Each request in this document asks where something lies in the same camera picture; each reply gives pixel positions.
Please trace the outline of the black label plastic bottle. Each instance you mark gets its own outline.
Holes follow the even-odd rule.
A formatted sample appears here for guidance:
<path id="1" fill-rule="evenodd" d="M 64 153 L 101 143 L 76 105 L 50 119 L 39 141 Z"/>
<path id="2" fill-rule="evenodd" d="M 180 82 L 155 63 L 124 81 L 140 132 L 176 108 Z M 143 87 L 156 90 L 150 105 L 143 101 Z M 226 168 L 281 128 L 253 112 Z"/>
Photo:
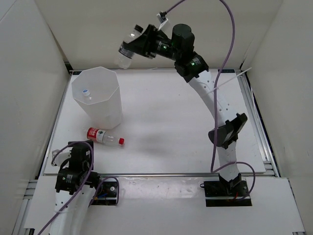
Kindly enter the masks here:
<path id="1" fill-rule="evenodd" d="M 134 28 L 129 31 L 128 34 L 124 37 L 123 42 L 119 47 L 117 57 L 115 59 L 115 63 L 120 68 L 127 69 L 131 65 L 134 52 L 129 49 L 129 43 L 137 39 L 142 32 L 143 28 L 136 24 Z"/>

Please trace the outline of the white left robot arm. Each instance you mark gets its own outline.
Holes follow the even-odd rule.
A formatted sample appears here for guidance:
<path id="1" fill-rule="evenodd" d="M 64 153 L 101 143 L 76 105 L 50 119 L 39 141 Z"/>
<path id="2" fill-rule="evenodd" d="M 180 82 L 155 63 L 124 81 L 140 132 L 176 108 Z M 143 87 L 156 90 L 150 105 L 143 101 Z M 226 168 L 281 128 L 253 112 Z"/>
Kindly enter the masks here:
<path id="1" fill-rule="evenodd" d="M 44 228 L 50 235 L 78 235 L 93 196 L 102 192 L 99 173 L 93 171 L 93 141 L 70 141 L 52 153 L 59 166 L 55 185 L 54 215 Z"/>

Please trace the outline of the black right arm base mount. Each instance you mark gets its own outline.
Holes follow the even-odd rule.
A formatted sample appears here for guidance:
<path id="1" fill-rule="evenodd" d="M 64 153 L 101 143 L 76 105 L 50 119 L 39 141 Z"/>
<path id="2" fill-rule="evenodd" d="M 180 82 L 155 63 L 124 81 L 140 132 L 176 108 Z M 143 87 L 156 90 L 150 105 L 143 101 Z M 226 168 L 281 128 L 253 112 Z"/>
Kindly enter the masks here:
<path id="1" fill-rule="evenodd" d="M 247 196 L 248 185 L 242 180 L 235 188 L 228 191 L 220 181 L 204 181 L 200 184 L 204 189 L 206 207 L 251 207 L 250 196 Z"/>

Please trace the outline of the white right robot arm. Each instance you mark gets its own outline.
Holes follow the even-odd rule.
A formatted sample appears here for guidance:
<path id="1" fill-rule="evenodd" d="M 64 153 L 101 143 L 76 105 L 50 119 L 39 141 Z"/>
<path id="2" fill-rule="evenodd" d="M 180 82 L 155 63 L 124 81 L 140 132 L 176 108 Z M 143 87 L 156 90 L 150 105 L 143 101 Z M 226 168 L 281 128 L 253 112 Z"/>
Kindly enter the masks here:
<path id="1" fill-rule="evenodd" d="M 186 24 L 175 25 L 171 38 L 152 24 L 146 29 L 136 25 L 123 40 L 119 52 L 129 58 L 134 54 L 150 59 L 160 55 L 174 61 L 177 73 L 197 92 L 217 123 L 217 129 L 211 130 L 208 136 L 218 152 L 220 191 L 230 196 L 242 180 L 235 164 L 236 143 L 247 116 L 236 112 L 224 96 L 218 94 L 209 66 L 194 51 L 194 40 L 195 36 Z"/>

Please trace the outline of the clear white cap plastic bottle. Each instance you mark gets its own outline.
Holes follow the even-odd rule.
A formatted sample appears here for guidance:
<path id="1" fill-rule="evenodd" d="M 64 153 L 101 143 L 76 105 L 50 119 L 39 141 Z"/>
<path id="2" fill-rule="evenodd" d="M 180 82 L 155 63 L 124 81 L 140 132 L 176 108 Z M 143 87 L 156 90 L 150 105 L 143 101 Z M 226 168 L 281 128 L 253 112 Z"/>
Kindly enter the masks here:
<path id="1" fill-rule="evenodd" d="M 87 100 L 87 101 L 92 100 L 91 93 L 88 89 L 83 90 L 82 94 L 83 94 L 84 100 Z"/>

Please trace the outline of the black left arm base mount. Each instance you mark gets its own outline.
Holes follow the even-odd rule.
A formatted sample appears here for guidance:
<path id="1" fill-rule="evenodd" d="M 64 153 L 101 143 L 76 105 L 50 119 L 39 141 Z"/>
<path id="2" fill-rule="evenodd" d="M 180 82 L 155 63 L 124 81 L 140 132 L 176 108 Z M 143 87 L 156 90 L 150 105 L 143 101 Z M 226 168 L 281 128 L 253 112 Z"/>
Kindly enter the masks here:
<path id="1" fill-rule="evenodd" d="M 117 206 L 119 203 L 120 183 L 117 177 L 102 178 L 89 205 Z"/>

